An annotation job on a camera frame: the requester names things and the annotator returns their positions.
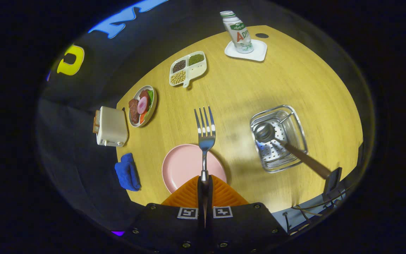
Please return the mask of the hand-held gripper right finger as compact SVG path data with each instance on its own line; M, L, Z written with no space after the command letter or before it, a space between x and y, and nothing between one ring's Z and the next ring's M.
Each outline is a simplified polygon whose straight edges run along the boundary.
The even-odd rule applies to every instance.
M265 204L250 203L211 175L206 185L206 240L213 254L267 254L289 239Z

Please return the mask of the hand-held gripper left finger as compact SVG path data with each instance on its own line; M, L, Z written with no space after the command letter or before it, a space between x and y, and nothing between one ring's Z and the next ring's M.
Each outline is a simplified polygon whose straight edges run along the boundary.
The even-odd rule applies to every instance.
M196 176L162 204L147 204L124 231L141 253L198 254L205 241L205 187Z

